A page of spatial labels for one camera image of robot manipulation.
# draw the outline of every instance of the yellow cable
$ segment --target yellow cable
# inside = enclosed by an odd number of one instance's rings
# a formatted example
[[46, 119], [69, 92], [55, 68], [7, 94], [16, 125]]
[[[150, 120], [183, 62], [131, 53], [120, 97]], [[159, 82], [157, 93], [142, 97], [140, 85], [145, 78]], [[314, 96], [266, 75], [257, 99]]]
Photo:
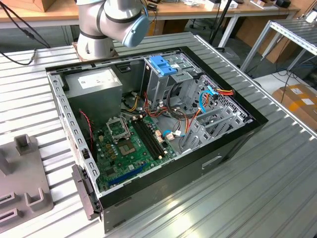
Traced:
[[219, 88], [217, 88], [217, 91], [228, 92], [228, 93], [231, 93], [231, 92], [232, 92], [232, 90], [222, 90], [222, 89], [219, 89]]
[[135, 99], [133, 108], [129, 109], [128, 112], [133, 112], [137, 108], [137, 106], [138, 106], [138, 97], [136, 97]]

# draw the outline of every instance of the metal shelf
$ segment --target metal shelf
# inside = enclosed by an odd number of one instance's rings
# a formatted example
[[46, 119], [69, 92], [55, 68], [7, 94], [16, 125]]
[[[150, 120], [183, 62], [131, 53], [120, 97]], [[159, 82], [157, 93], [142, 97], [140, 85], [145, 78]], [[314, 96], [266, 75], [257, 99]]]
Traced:
[[243, 62], [241, 66], [241, 71], [246, 71], [251, 60], [253, 59], [254, 55], [264, 41], [270, 29], [275, 30], [277, 34], [274, 36], [267, 49], [264, 51], [263, 57], [266, 57], [267, 53], [271, 51], [281, 35], [287, 37], [304, 49], [288, 69], [291, 69], [296, 64], [296, 62], [304, 54], [305, 50], [312, 53], [314, 56], [317, 56], [317, 28], [315, 26], [309, 24], [304, 19], [268, 21], [264, 30], [255, 42], [250, 53], [248, 54], [247, 58]]

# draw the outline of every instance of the wooden desk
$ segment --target wooden desk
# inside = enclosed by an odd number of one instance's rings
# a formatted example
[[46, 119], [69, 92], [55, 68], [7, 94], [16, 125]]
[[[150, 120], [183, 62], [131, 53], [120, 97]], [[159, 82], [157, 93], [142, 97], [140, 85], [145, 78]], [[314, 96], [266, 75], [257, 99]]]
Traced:
[[[57, 0], [47, 12], [35, 12], [20, 8], [12, 8], [20, 17], [26, 20], [33, 27], [43, 26], [60, 26], [60, 25], [77, 25], [78, 9], [74, 0]], [[241, 16], [268, 16], [268, 15], [288, 15], [292, 18], [299, 9], [290, 6], [288, 9], [280, 8], [280, 10], [262, 10], [253, 5], [249, 0], [245, 0], [244, 4], [240, 4], [236, 9], [230, 9], [226, 17], [231, 17], [227, 29], [220, 42], [220, 47], [224, 47], [238, 18]], [[217, 9], [207, 11], [203, 5], [198, 7], [190, 7], [182, 2], [158, 4], [157, 20], [175, 20], [175, 19], [194, 19], [194, 18], [215, 18]], [[154, 19], [155, 14], [149, 12], [150, 20]], [[10, 21], [3, 10], [0, 10], [0, 29], [14, 28], [15, 25]]]

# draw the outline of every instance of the cardboard box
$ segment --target cardboard box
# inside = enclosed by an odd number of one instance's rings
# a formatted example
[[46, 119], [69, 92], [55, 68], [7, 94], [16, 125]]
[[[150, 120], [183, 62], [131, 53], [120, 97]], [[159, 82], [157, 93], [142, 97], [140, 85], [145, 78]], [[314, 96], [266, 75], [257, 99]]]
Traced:
[[2, 0], [8, 6], [45, 12], [56, 0]]
[[[282, 100], [284, 87], [273, 93], [273, 98]], [[317, 132], [317, 95], [304, 84], [286, 87], [282, 104], [302, 122]]]
[[273, 6], [274, 2], [271, 0], [257, 0], [255, 1], [260, 6]]

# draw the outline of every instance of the green circuit board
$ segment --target green circuit board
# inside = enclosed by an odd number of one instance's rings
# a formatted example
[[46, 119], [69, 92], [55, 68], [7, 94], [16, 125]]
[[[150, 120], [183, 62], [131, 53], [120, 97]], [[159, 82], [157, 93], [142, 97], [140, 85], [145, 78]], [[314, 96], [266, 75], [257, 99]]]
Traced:
[[[144, 117], [143, 122], [156, 139], [155, 131], [159, 130], [159, 128], [155, 126], [149, 116]], [[131, 133], [130, 138], [128, 140], [124, 138], [117, 143], [113, 141], [107, 126], [94, 132], [94, 136], [97, 138], [97, 166], [100, 171], [97, 184], [100, 191], [105, 191], [115, 186], [116, 184], [113, 184], [113, 182], [118, 178], [120, 183], [122, 183], [176, 156], [170, 144], [163, 143], [160, 146], [167, 154], [162, 159], [152, 158], [131, 121], [127, 121], [127, 128]], [[112, 132], [118, 131], [122, 133], [121, 123], [112, 124], [111, 130]], [[104, 134], [102, 140], [100, 140], [100, 134]]]

